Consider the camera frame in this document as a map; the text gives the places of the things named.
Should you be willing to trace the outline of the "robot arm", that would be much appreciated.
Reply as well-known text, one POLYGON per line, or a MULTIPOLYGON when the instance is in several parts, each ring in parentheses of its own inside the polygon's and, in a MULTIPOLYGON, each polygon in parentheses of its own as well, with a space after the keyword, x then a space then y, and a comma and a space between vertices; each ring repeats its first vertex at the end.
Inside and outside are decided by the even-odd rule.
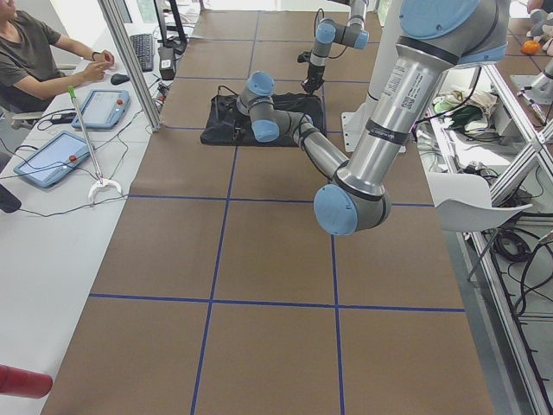
POLYGON ((369 33, 365 30, 365 14, 369 2, 352 0, 337 1, 337 3, 345 4, 350 8, 346 25, 339 24, 332 18, 323 17, 315 26, 313 47, 297 57, 298 63, 308 63, 307 78, 302 82, 305 93, 313 94, 323 85, 323 75, 333 44, 362 50, 369 41, 369 33))
POLYGON ((236 99, 251 121, 254 138, 270 143, 293 138, 327 177, 314 198, 319 225, 333 235, 376 227, 390 212, 384 178, 411 128, 426 111, 442 74, 453 67, 500 61, 506 51, 509 4, 506 1, 395 1, 378 48, 391 63, 375 67, 386 82, 351 156, 345 156, 308 115, 276 109, 274 81, 253 73, 236 99))

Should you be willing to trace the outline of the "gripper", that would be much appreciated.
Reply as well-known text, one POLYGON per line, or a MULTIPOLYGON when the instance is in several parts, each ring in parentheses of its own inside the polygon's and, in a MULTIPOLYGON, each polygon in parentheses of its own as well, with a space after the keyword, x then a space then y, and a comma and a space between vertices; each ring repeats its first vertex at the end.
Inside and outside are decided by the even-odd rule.
POLYGON ((233 134, 245 134, 247 132, 247 125, 249 117, 244 115, 238 108, 238 104, 234 101, 229 105, 228 114, 232 124, 233 134))
POLYGON ((310 64, 308 67, 308 77, 305 79, 301 85, 305 93, 314 94, 317 92, 323 85, 324 79, 324 66, 317 66, 310 64))

